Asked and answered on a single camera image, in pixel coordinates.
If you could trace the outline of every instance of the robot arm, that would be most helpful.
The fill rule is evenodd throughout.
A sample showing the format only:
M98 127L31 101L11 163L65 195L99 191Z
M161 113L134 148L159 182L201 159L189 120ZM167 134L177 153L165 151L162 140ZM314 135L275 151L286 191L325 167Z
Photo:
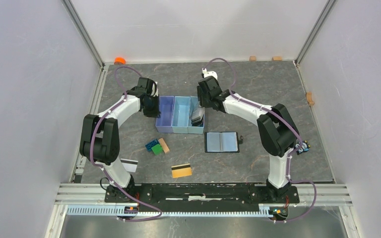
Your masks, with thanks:
M82 125L80 154L90 160L91 136L97 124L97 121L106 112L109 115L103 120L98 133L103 131L103 137L97 137L94 143L93 157L95 163L103 166L110 177L121 187L127 187L131 180L131 175L127 172L121 163L119 157L119 127L132 114L143 111L144 116L156 118L159 112L159 98L157 83L149 78L140 77L138 85L127 91L127 99L113 111L109 109L97 115L88 114L85 116Z
M296 143L294 134L283 125L277 118L262 108L274 111L283 117L297 132L297 128L290 117L287 109L282 104L272 107L259 104L234 93L230 95L229 90L222 91L217 81L217 74L213 71L202 71L204 78L198 82L198 99L202 107L213 108L227 114L239 116L258 126L263 147L269 153L269 176L267 185L271 186L277 194L286 191L289 186L286 178L288 153L293 150ZM249 101L257 107L242 102Z

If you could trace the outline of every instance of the white wall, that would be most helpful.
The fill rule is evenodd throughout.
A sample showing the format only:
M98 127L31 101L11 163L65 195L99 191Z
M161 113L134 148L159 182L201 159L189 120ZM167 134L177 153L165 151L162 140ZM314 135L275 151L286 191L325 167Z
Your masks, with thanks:
M44 236L98 73L61 1L0 0L0 238Z
M113 62L293 60L326 0L72 0Z
M301 70L364 237L381 237L381 2L338 1Z

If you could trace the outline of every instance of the blue bin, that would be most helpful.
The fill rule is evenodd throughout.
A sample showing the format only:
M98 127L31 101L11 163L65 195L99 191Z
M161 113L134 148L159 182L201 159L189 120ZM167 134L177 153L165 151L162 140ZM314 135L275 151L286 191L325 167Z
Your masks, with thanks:
M198 108L199 102L198 102L198 97L190 97L190 110L189 110L189 116L192 115L192 112ZM188 133L191 134L203 134L203 129L205 127L205 118L204 122L202 125L199 126L192 126L192 121L189 118L188 122Z
M175 97L173 108L173 133L187 133L189 124L190 97Z
M155 120L155 127L161 133L173 133L173 107L174 96L160 96L159 109L160 117Z

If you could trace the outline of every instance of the marble table surface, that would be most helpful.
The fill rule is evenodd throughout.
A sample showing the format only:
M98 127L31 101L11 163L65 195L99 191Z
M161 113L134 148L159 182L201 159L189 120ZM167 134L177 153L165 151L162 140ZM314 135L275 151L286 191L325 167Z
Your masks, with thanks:
M307 104L302 83L291 61L233 62L238 75L235 91L252 101L267 105L284 104L300 135L311 149L295 156L291 163L292 179L331 181L332 174L325 157L318 129ZM132 64L144 77L158 82L162 96L196 96L197 82L205 63ZM115 65L108 69L99 112L107 109L121 96L114 79ZM214 62L208 70L218 74L223 90L233 82L226 63ZM128 69L118 70L118 78L127 89L137 84L138 76ZM120 127L120 157L138 160L135 182L265 182L269 174L269 157L263 148L258 129L250 122L213 109L206 110L205 131L236 131L244 137L240 153L205 153L201 134L163 134L157 132L155 119L136 113ZM170 153L154 155L145 144L164 138ZM190 163L192 176L172 178L171 166ZM104 175L89 161L82 183L97 183Z

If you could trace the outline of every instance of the orange round object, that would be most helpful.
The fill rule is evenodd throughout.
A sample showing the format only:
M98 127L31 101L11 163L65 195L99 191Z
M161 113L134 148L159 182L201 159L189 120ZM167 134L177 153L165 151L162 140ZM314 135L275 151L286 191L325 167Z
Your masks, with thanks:
M116 57L115 64L126 64L126 60L122 57Z

